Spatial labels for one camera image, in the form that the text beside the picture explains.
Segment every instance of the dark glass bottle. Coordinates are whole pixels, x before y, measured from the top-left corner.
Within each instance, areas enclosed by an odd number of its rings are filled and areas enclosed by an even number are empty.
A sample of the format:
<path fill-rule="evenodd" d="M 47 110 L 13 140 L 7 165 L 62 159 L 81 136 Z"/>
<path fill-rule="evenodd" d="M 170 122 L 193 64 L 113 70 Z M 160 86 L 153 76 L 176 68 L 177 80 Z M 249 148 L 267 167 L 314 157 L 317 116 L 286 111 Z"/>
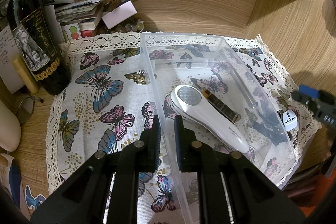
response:
<path fill-rule="evenodd" d="M 10 0 L 7 20 L 28 68 L 49 94 L 57 95 L 71 74 L 54 46 L 43 9 L 41 0 Z"/>

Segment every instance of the handwritten note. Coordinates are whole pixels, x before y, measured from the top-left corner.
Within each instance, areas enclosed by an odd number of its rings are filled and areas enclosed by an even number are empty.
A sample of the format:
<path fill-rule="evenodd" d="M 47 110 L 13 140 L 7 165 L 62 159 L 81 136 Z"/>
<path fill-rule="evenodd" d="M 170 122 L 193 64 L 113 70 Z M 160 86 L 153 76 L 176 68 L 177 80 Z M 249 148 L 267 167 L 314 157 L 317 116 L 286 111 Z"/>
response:
<path fill-rule="evenodd" d="M 20 51 L 12 36 L 11 29 L 7 26 L 0 32 L 0 76 L 11 93 L 24 86 L 11 62 L 15 54 L 20 54 Z"/>

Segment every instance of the clear plastic box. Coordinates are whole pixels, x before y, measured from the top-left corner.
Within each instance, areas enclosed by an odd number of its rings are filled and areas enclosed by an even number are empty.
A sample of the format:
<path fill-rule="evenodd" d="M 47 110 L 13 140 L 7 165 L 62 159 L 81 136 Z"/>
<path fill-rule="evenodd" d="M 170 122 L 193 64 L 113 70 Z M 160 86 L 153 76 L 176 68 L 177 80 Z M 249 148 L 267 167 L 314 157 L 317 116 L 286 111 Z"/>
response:
<path fill-rule="evenodd" d="M 168 159 L 173 180 L 172 193 L 185 223 L 198 221 L 198 203 L 193 185 L 196 174 L 179 172 L 174 138 L 174 113 L 168 98 L 181 84 L 200 91 L 208 88 L 240 115 L 235 123 L 250 146 L 244 154 L 261 172 L 277 184 L 295 161 L 293 148 L 279 115 L 252 72 L 226 43 L 214 35 L 178 33 L 142 33 L 141 61 L 160 120 L 164 145 L 161 153 Z M 196 138 L 215 150 L 230 150 L 212 133 L 195 122 L 185 121 Z M 270 170 L 270 157 L 281 166 Z"/>

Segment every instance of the universal power socket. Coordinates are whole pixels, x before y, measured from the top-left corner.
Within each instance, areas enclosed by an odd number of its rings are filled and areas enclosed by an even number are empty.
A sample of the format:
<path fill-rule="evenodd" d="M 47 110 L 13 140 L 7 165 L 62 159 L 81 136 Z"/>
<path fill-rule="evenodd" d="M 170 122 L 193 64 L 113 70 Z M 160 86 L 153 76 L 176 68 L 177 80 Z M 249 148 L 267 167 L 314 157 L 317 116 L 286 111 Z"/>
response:
<path fill-rule="evenodd" d="M 293 110 L 287 110 L 282 114 L 282 122 L 287 131 L 290 131 L 297 126 L 297 117 Z"/>

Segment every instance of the elephant picture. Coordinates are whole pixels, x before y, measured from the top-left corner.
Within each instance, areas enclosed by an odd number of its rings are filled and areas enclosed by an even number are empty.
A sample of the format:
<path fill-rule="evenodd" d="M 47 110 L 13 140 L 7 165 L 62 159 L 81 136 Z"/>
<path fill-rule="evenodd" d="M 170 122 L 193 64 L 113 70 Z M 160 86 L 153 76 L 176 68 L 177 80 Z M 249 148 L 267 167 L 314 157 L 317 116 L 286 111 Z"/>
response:
<path fill-rule="evenodd" d="M 23 26 L 19 26 L 13 32 L 16 45 L 22 52 L 22 55 L 31 71 L 36 71 L 42 68 L 50 61 L 48 56 L 31 38 Z"/>

